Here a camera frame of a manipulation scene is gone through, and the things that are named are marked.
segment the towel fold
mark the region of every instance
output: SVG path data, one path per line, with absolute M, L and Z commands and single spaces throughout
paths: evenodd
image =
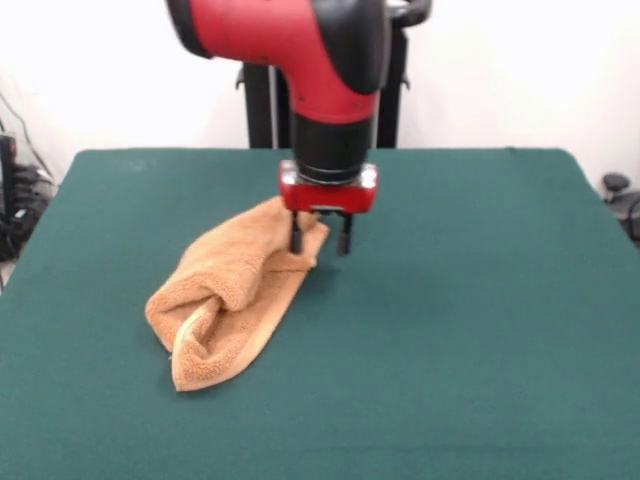
M 145 308 L 171 352 L 178 391 L 224 382 L 265 347 L 309 270 L 328 227 L 301 213 L 302 255 L 289 253 L 291 214 L 274 197 L 206 232 Z

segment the black cable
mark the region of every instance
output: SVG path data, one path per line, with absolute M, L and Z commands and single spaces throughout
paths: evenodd
M 24 119 L 18 114 L 18 112 L 14 110 L 14 108 L 11 106 L 11 104 L 6 99 L 6 97 L 2 94 L 2 91 L 0 91 L 0 100 L 2 100 L 2 102 L 6 105 L 7 109 L 11 112 L 11 114 L 14 117 L 16 117 L 16 119 L 22 125 L 22 131 L 24 132 L 24 139 L 27 142 L 27 145 L 29 146 L 29 150 L 31 150 L 31 153 L 33 153 L 33 156 L 36 157 L 36 160 L 38 161 L 42 169 L 45 172 L 47 172 L 47 175 L 49 175 L 50 178 L 53 178 L 53 174 L 51 173 L 51 170 L 49 170 L 49 167 L 47 167 L 47 164 L 44 163 L 44 160 L 42 160 L 42 157 L 36 151 L 35 147 L 33 146 L 33 143 L 31 143 L 31 138 L 29 137 L 29 131 L 27 130 L 27 124 L 25 123 Z
M 636 241 L 640 241 L 640 237 L 636 237 L 636 233 L 634 231 L 634 220 L 633 220 L 633 212 L 635 211 L 636 207 L 640 205 L 640 197 L 638 197 L 637 199 L 635 199 L 633 202 L 631 202 L 631 205 L 629 205 L 629 210 L 627 211 L 627 222 L 629 225 L 629 236 L 631 237 L 631 240 L 633 240 L 634 242 Z

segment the orange towel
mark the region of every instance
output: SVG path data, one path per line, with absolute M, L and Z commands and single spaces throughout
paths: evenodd
M 172 353 L 176 390 L 206 388 L 247 368 L 269 341 L 328 234 L 298 216 L 302 255 L 288 252 L 291 214 L 280 197 L 227 220 L 191 244 L 149 299 L 149 325 Z

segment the table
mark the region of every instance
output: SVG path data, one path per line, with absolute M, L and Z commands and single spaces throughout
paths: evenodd
M 287 155 L 77 157 L 0 299 L 0 478 L 637 478 L 640 263 L 561 150 L 373 152 L 353 253 L 176 393 L 144 304 Z

